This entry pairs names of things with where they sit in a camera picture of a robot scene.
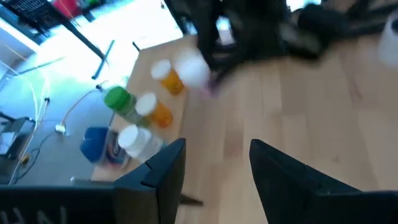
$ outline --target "green bottle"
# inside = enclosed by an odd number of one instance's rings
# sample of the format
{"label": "green bottle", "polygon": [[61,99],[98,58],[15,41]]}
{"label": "green bottle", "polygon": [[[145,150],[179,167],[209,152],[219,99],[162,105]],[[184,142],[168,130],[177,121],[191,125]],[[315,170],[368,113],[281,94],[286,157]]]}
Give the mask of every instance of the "green bottle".
{"label": "green bottle", "polygon": [[108,90],[104,98],[105,105],[122,116],[126,121],[138,126],[148,127],[150,125],[149,120],[139,115],[135,109],[136,101],[136,97],[121,86],[116,86]]}

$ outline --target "wooden table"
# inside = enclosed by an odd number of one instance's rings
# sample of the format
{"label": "wooden table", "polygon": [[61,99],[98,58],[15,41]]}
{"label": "wooden table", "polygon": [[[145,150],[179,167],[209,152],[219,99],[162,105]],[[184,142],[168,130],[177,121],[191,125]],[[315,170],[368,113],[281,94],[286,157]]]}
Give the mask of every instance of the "wooden table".
{"label": "wooden table", "polygon": [[[181,207],[177,223],[266,223],[252,180],[249,143],[261,139],[361,190],[398,189],[398,71],[376,58],[378,36],[332,47],[319,64],[292,58],[248,63],[220,95],[172,97],[150,77],[150,65],[173,59],[193,37],[142,50],[127,89],[155,91],[174,113],[169,141],[187,139],[183,191],[204,201]],[[112,128],[126,124],[115,116]],[[96,168],[93,179],[123,172]]]}

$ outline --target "red object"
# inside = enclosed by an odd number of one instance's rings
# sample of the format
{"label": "red object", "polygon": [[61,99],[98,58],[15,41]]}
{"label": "red object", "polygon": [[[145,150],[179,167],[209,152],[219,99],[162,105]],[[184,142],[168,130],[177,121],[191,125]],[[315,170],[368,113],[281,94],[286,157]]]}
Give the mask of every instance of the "red object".
{"label": "red object", "polygon": [[76,0],[55,0],[53,5],[69,19],[81,15],[81,10],[76,4]]}

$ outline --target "cable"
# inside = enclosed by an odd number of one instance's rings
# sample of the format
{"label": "cable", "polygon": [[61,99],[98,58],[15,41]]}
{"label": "cable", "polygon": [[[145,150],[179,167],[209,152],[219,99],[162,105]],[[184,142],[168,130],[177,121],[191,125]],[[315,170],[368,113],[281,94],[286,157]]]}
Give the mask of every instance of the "cable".
{"label": "cable", "polygon": [[[42,115],[42,118],[44,117],[45,113],[47,112],[47,106],[48,106],[49,101],[46,101],[46,102],[47,102],[47,103],[46,103],[46,107],[45,107],[44,113],[43,113],[43,115]],[[37,122],[38,122],[38,121],[36,121],[36,123],[35,123],[35,125],[36,125],[35,129],[32,131],[32,133],[30,134],[30,136],[25,140],[25,144],[22,146],[23,150],[21,151],[21,153],[19,153],[18,163],[17,163],[17,165],[16,165],[16,168],[14,169],[14,172],[13,172],[12,175],[11,175],[9,184],[12,184],[12,181],[14,180],[14,177],[16,176],[19,167],[21,166],[22,158],[25,156],[25,153],[26,153],[26,151],[27,151],[27,146],[28,146],[28,145],[30,144],[30,142],[32,141],[33,135],[36,133],[37,128],[38,128],[38,127],[40,126],[40,124],[42,123],[41,120],[39,121],[38,124],[37,124]]]}
{"label": "cable", "polygon": [[46,140],[48,140],[49,137],[51,137],[51,136],[54,135],[54,134],[55,134],[55,133],[53,133],[53,132],[48,133],[48,134],[46,135],[46,137],[44,137],[43,140],[40,142],[39,146],[36,147],[36,148],[34,148],[34,149],[32,149],[32,150],[30,151],[30,154],[33,154],[33,152],[36,152],[36,154],[35,154],[35,156],[33,157],[32,163],[31,163],[29,166],[27,166],[26,168],[24,168],[25,171],[24,171],[22,174],[19,174],[19,172],[21,171],[21,169],[22,169],[23,167],[21,167],[21,166],[16,167],[16,174],[15,174],[16,177],[15,177],[15,179],[14,179],[13,184],[16,184],[16,183],[18,182],[18,180],[21,180],[21,179],[30,171],[30,169],[31,169],[31,168],[33,167],[33,165],[36,163],[37,158],[39,157],[40,150],[41,150],[41,148],[42,148],[44,142],[45,142]]}
{"label": "cable", "polygon": [[62,121],[61,121],[61,124],[62,124],[62,125],[65,124],[65,121],[67,120],[67,118],[68,118],[70,112],[72,112],[72,110],[77,106],[77,104],[80,103],[80,101],[81,101],[82,99],[84,99],[84,98],[85,98],[86,96],[88,96],[90,93],[93,93],[93,92],[95,92],[95,91],[97,91],[97,90],[96,90],[96,89],[90,90],[89,92],[87,92],[86,94],[84,94],[78,101],[76,101],[76,103],[75,103],[71,108],[69,108],[68,112],[67,112],[67,113],[65,114],[65,116],[63,117],[63,119],[62,119]]}
{"label": "cable", "polygon": [[[6,46],[11,52],[13,52],[14,54],[16,54],[18,57],[20,57],[21,59],[23,59],[23,60],[25,60],[27,63],[29,63],[29,61],[28,61],[24,56],[22,56],[21,54],[19,54],[18,52],[16,52],[14,49],[10,48],[10,46],[8,46],[7,44],[4,44],[4,46]],[[10,68],[9,66],[7,66],[7,67],[8,67],[10,70],[12,70],[15,74],[17,74],[18,76],[20,76],[20,74],[17,73],[15,70],[13,70],[12,68]],[[44,91],[45,91],[45,88],[47,87],[47,91],[48,91],[46,97],[49,97],[49,95],[50,95],[50,85],[48,84],[47,76],[46,76],[46,74],[42,71],[42,69],[39,68],[38,66],[36,66],[36,64],[34,64],[34,67],[43,75],[43,78],[44,78],[44,84],[43,84],[42,94],[40,95],[42,101],[40,102],[39,110],[36,111],[37,117],[39,117],[39,115],[40,115],[41,112],[42,112],[42,107],[43,107],[43,105],[44,105]]]}
{"label": "cable", "polygon": [[26,79],[26,77],[20,76],[19,73],[17,73],[14,69],[12,69],[10,66],[8,66],[7,64],[5,64],[4,62],[0,61],[4,66],[6,66],[9,70],[11,70],[12,72],[14,72],[17,76],[17,78],[21,78],[21,80],[24,80],[25,82],[27,82],[27,84],[29,85],[29,88],[32,92],[32,97],[33,97],[33,101],[34,101],[34,106],[35,106],[35,121],[37,121],[37,119],[39,118],[39,113],[37,111],[37,98],[36,98],[36,93],[33,89],[33,86],[31,84],[30,81],[28,81]]}

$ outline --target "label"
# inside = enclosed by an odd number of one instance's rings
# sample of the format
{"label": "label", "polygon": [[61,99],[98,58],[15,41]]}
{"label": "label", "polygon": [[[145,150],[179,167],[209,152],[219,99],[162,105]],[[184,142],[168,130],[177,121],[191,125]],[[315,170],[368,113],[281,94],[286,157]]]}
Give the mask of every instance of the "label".
{"label": "label", "polygon": [[105,158],[112,166],[121,167],[126,159],[126,152],[118,144],[118,134],[108,131],[106,135]]}
{"label": "label", "polygon": [[149,138],[148,143],[146,144],[144,150],[141,152],[139,159],[141,162],[145,162],[150,159],[152,156],[157,154],[161,149],[165,147],[165,143],[161,138],[154,136],[150,133],[150,131],[143,129],[144,135],[146,138]]}
{"label": "label", "polygon": [[137,124],[143,117],[132,107],[130,111],[126,113],[126,118],[133,124]]}

